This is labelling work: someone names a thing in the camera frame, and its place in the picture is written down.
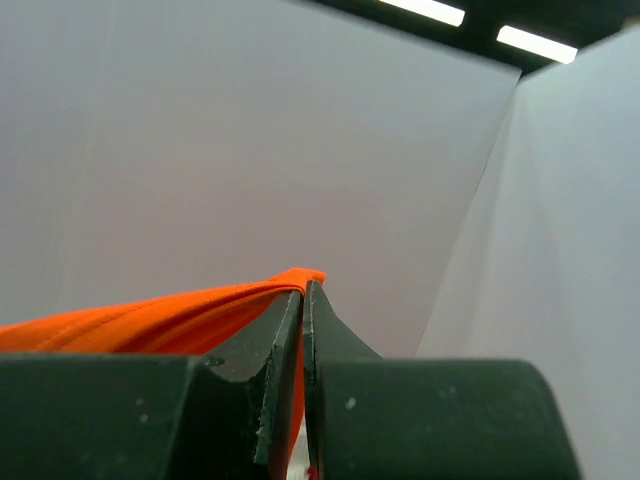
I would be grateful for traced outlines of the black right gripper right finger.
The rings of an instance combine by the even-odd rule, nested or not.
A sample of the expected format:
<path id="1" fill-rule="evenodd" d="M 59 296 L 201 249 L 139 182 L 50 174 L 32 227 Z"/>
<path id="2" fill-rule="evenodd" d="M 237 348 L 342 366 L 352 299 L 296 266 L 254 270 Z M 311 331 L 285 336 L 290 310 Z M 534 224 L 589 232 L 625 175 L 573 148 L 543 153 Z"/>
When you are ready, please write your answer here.
<path id="1" fill-rule="evenodd" d="M 308 451 L 318 479 L 379 479 L 383 359 L 336 314 L 323 287 L 303 306 Z"/>

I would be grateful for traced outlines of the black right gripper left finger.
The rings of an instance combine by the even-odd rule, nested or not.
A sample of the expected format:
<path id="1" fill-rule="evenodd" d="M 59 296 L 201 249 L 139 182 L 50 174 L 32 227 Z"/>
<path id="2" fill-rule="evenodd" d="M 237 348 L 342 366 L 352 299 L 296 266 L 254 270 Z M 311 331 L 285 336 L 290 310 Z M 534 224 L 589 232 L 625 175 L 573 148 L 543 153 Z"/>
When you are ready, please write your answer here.
<path id="1" fill-rule="evenodd" d="M 278 294 L 216 347 L 201 391 L 204 479 L 283 479 L 289 458 L 302 295 Z"/>

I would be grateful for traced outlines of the orange t shirt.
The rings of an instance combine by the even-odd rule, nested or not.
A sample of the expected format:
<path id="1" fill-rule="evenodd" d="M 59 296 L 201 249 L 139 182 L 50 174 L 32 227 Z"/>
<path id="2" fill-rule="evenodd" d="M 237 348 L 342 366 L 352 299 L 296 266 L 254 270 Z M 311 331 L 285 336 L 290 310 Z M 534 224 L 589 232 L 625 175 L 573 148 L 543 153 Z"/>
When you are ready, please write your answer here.
<path id="1" fill-rule="evenodd" d="M 268 280 L 72 311 L 1 328 L 1 351 L 203 355 L 326 274 L 293 268 Z"/>

